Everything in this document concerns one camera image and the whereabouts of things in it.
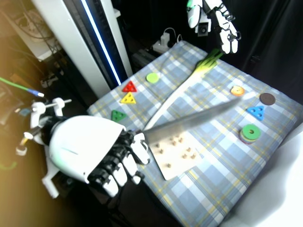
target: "wooden peg board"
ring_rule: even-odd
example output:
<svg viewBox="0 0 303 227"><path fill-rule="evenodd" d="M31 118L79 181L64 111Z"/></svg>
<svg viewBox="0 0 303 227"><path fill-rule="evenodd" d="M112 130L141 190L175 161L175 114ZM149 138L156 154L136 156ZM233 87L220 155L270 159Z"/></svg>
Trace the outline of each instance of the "wooden peg board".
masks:
<svg viewBox="0 0 303 227"><path fill-rule="evenodd" d="M188 132L151 144L150 149L164 176L170 180L202 161L199 142Z"/></svg>

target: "large kitchen knife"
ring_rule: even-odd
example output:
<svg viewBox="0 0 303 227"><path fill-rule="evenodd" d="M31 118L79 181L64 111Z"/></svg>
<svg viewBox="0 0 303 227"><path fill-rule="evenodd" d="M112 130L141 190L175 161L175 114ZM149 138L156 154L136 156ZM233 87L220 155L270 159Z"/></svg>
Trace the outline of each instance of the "large kitchen knife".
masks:
<svg viewBox="0 0 303 227"><path fill-rule="evenodd" d="M195 128L205 122L209 122L213 118L223 114L228 110L231 110L232 108L237 106L241 100L242 98L236 98L229 102L216 105L198 113L181 117L171 122L167 122L162 125L158 125L146 131L143 131L145 139L148 141L149 144L153 144L167 137L178 135L184 131Z"/></svg>

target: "triangular toy piece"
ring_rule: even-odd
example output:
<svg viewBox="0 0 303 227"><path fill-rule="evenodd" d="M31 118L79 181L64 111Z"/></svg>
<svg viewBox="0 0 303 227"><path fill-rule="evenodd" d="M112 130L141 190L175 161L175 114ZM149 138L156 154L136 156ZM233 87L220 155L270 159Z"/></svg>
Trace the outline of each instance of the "triangular toy piece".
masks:
<svg viewBox="0 0 303 227"><path fill-rule="evenodd" d="M120 101L120 103L136 104L136 100L134 99L133 94L131 92L128 92L127 95L125 95L124 98Z"/></svg>
<svg viewBox="0 0 303 227"><path fill-rule="evenodd" d="M125 86L125 88L123 88L123 90L122 90L123 92L136 92L137 91L137 89L136 89L136 87L134 86L134 84L131 82L131 81L129 81L128 82L128 84Z"/></svg>
<svg viewBox="0 0 303 227"><path fill-rule="evenodd" d="M123 118L125 118L126 116L127 115L125 113L119 112L117 110L113 110L111 120L114 122L118 122L118 121L122 120Z"/></svg>
<svg viewBox="0 0 303 227"><path fill-rule="evenodd" d="M264 119L264 106L250 107L247 112L253 115L258 120L262 121Z"/></svg>

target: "yellow triangle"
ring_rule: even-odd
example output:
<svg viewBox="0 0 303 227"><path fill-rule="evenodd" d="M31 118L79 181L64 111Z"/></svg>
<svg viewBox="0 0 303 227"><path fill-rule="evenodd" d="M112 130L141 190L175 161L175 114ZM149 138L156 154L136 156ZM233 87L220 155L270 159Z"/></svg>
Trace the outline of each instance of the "yellow triangle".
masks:
<svg viewBox="0 0 303 227"><path fill-rule="evenodd" d="M128 92L127 95L124 96L124 98L120 101L120 103L132 103L136 104L136 100L131 92Z"/></svg>

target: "tablecloth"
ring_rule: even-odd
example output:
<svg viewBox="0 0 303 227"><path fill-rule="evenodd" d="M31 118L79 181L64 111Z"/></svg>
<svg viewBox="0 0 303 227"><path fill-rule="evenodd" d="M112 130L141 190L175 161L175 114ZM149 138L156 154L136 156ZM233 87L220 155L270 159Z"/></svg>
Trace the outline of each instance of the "tablecloth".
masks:
<svg viewBox="0 0 303 227"><path fill-rule="evenodd" d="M161 103L206 55L185 41L179 42L100 98L88 113L110 119L112 110L118 110L128 115L120 124L127 129L143 129ZM303 111L302 105L278 90L222 60L217 63L204 78L180 95L156 125L231 100L234 96L230 89L234 85L243 87L246 92L255 91L256 97L189 131L202 145L199 151L202 162L194 168L165 181L151 153L151 162L139 166L145 183L184 226L217 226L257 177ZM160 77L155 84L146 81L151 72ZM129 80L138 90L133 92L136 100L133 105L120 103L126 94L122 89ZM276 103L264 105L264 120L259 121L246 109L263 105L259 95L265 92L273 94ZM238 138L241 128L249 123L261 130L261 137L252 145L246 145Z"/></svg>

